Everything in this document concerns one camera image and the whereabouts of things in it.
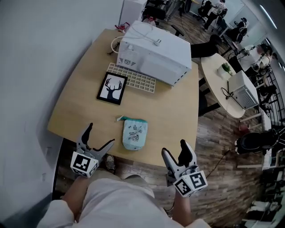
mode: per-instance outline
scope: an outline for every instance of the cable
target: cable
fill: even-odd
[[[200,31],[202,37],[204,37],[204,35],[202,34],[201,30],[199,30],[199,31]],[[207,39],[206,37],[204,37],[204,39],[208,41],[208,39]],[[208,41],[208,42],[209,42],[209,41]]]
[[[223,92],[223,94],[226,96],[226,100],[228,100],[229,98],[232,98],[233,97],[233,92],[231,92],[231,93],[229,93],[225,88],[221,88],[221,90],[222,90],[222,92]]]
[[[185,30],[185,28],[184,28],[184,26],[183,26],[183,23],[182,23],[182,17],[180,16],[180,23],[181,23],[181,25],[182,25],[182,28],[184,29],[184,31],[186,32],[186,34],[187,34],[187,36],[189,37],[189,39],[191,40],[191,42],[192,43],[194,43],[193,42],[193,40],[190,38],[190,36],[188,35],[188,33],[187,33],[187,31]]]
[[[219,162],[216,164],[215,168],[206,176],[206,179],[209,177],[209,175],[211,175],[211,173],[217,168],[218,164],[221,162],[221,160],[224,158],[224,156],[226,156],[228,154],[228,152],[232,151],[234,149],[228,150],[227,152],[225,152],[225,154],[222,156],[222,158],[219,160]]]
[[[114,50],[114,48],[113,48],[113,43],[114,43],[114,41],[115,41],[116,39],[123,38],[123,37],[124,37],[124,36],[116,37],[115,39],[112,40],[112,42],[111,42],[111,49],[112,49],[113,52],[119,54],[119,52],[116,52],[116,51]]]
[[[153,30],[153,26],[152,26],[151,24],[149,24],[149,23],[144,23],[144,24],[148,24],[148,25],[151,27],[151,31]],[[114,48],[113,48],[113,43],[114,43],[114,41],[115,41],[116,39],[123,38],[123,37],[129,38],[129,39],[146,39],[146,40],[148,40],[148,41],[150,41],[150,42],[152,42],[152,43],[156,42],[155,40],[153,40],[153,39],[147,37],[147,35],[148,35],[151,31],[147,32],[146,34],[142,34],[142,33],[140,33],[139,31],[137,31],[136,29],[134,29],[133,25],[131,25],[131,27],[133,28],[133,30],[134,30],[135,32],[137,32],[138,34],[142,35],[142,37],[125,37],[125,36],[116,37],[116,38],[113,39],[112,42],[111,42],[111,49],[112,49],[113,52],[119,54],[119,52],[116,52],[116,51],[114,50]]]

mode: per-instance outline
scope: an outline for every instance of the wooden table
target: wooden table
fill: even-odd
[[[110,153],[125,159],[165,166],[161,149],[167,148],[178,158],[180,140],[185,139],[194,149],[198,125],[198,65],[192,62],[192,71],[174,87],[156,82],[155,93],[126,86],[121,105],[96,99],[110,62],[116,63],[117,54],[111,56],[111,41],[121,36],[115,30],[105,29],[90,46],[64,87],[48,130],[76,142],[82,131],[93,122],[89,146],[100,148],[111,139],[115,144]],[[122,144],[125,115],[148,121],[145,146],[139,151],[126,150]]]
[[[217,100],[217,103],[200,111],[199,115],[203,115],[207,112],[222,107],[233,118],[242,117],[245,113],[245,110],[233,98],[229,98],[228,100],[226,100],[226,97],[221,89],[222,87],[225,88],[226,90],[228,89],[228,81],[221,78],[218,75],[217,70],[223,63],[228,63],[228,62],[219,54],[215,54],[211,57],[201,58],[201,63],[204,72],[204,78],[202,78],[199,81],[199,86],[201,86],[204,83],[207,83],[208,89],[203,91],[203,95],[212,92],[212,94],[215,96]]]

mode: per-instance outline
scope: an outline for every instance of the black chair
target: black chair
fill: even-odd
[[[160,19],[163,20],[165,18],[166,12],[163,9],[156,8],[154,6],[146,6],[146,9],[143,12],[143,19],[146,19],[148,16],[152,16],[154,19]],[[184,33],[175,25],[172,25],[172,28],[176,30],[175,35],[179,36],[182,35],[184,36]]]
[[[220,16],[218,17],[217,25],[219,26],[218,29],[217,29],[217,32],[224,31],[228,27],[227,23],[225,22],[225,20],[222,17],[220,17]]]
[[[222,40],[218,35],[211,35],[209,42],[191,45],[191,58],[210,57],[219,53],[217,45],[221,43]]]
[[[150,0],[149,2],[152,3],[152,4],[154,4],[155,7],[158,7],[158,6],[160,6],[160,5],[166,5],[166,3],[164,3],[163,0]]]
[[[146,19],[147,16],[152,16],[154,19],[157,18],[160,20],[164,20],[166,12],[163,9],[147,5],[142,15],[143,19]]]
[[[198,9],[198,14],[199,15],[198,15],[197,20],[203,19],[203,17],[207,17],[208,18],[208,13],[209,13],[211,8],[212,8],[212,2],[206,1],[205,5]]]

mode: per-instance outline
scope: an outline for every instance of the office chair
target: office chair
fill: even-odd
[[[217,32],[219,33],[220,31],[224,31],[228,26],[225,22],[225,20],[222,17],[218,17],[217,19],[217,25],[219,26],[217,29]]]
[[[203,19],[203,17],[207,17],[208,18],[208,13],[209,13],[211,8],[212,8],[212,2],[206,1],[205,5],[198,9],[198,14],[199,15],[198,15],[197,20],[201,20],[202,19],[204,22],[206,22]]]
[[[203,58],[219,53],[217,45],[220,45],[221,43],[222,40],[218,35],[211,35],[209,42],[191,45],[191,57]]]
[[[165,18],[166,12],[163,9],[156,8],[153,6],[146,6],[146,9],[143,12],[143,19],[147,18],[148,16],[152,16],[154,19],[160,19],[163,20]],[[179,35],[184,36],[184,33],[176,27],[174,24],[172,25],[172,28],[176,30],[175,35],[178,37]]]
[[[228,9],[223,9],[223,11],[219,14],[219,16],[217,17],[217,19],[216,19],[216,21],[215,21],[215,23],[216,23],[217,25],[220,25],[220,24],[222,24],[223,22],[225,23],[224,17],[226,16],[227,12],[228,12]]]

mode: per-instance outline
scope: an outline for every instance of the wooden floor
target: wooden floor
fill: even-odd
[[[183,15],[183,25],[187,34],[183,37],[191,43],[202,43],[209,39],[209,33],[200,29],[198,22],[191,15]],[[171,24],[182,27],[180,17],[175,16],[171,22],[161,23],[160,26],[175,31]],[[199,77],[203,72],[199,68]],[[215,103],[211,94],[207,94],[208,103]],[[246,111],[244,117],[255,114],[254,109]],[[198,165],[208,175],[222,158],[223,154],[234,148],[233,142],[239,136],[238,119],[229,117],[222,108],[199,117],[195,152]],[[75,178],[70,170],[70,161],[74,144],[65,140],[60,152],[57,173],[56,191],[66,192]],[[259,195],[261,187],[260,169],[237,169],[239,165],[261,164],[261,155],[237,155],[229,152],[218,167],[208,177],[208,187],[191,196],[191,207],[196,218],[205,219],[211,226],[225,227],[241,222],[251,202]],[[173,204],[174,188],[166,187],[166,168],[116,159],[117,175],[122,179],[138,174],[143,177],[153,189],[156,199],[165,208]]]

